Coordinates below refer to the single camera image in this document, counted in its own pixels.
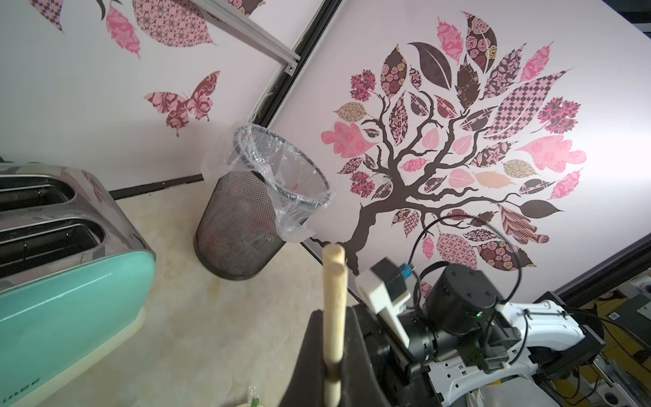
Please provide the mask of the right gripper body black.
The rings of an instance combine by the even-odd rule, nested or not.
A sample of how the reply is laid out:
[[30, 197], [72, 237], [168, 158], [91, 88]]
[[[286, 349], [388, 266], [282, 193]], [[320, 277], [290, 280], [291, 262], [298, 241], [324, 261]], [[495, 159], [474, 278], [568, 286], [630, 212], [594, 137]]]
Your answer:
[[433, 331], [414, 311], [398, 317], [410, 336], [403, 346], [387, 324], [364, 305], [355, 313], [381, 391], [391, 406], [436, 406], [437, 394], [427, 366], [436, 355]]

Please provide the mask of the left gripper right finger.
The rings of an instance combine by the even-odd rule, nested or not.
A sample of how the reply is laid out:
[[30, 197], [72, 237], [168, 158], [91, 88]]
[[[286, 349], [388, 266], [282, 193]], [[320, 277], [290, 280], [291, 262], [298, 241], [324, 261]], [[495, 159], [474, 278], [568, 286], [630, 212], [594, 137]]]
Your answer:
[[359, 312], [364, 307], [356, 305], [346, 310], [343, 357], [340, 362], [340, 406], [389, 406], [381, 390], [364, 342], [359, 324]]

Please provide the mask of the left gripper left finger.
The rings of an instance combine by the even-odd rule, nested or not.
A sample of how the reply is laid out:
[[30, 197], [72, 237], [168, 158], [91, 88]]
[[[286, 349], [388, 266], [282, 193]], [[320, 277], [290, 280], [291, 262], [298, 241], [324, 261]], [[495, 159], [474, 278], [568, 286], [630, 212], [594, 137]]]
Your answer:
[[323, 311], [309, 319], [298, 359], [280, 407], [322, 407], [325, 365], [323, 361]]

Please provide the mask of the chopsticks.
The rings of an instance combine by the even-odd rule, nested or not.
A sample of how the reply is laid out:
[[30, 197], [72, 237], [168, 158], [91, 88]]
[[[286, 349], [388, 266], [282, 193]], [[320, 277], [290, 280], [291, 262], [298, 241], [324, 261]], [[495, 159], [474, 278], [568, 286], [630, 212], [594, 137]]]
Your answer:
[[323, 261], [324, 405], [339, 406], [342, 398], [341, 362], [344, 353], [348, 268], [341, 245], [328, 244]]

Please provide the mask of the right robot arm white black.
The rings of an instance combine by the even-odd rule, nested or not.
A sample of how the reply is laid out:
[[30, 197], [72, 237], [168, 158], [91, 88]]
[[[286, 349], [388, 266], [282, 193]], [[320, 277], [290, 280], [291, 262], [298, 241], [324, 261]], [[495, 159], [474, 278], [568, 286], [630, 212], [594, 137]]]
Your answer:
[[594, 360], [605, 343], [554, 293], [505, 300], [478, 270], [439, 261], [423, 296], [408, 265], [383, 259], [355, 279], [357, 318], [376, 381], [392, 406], [450, 406], [505, 378], [543, 383]]

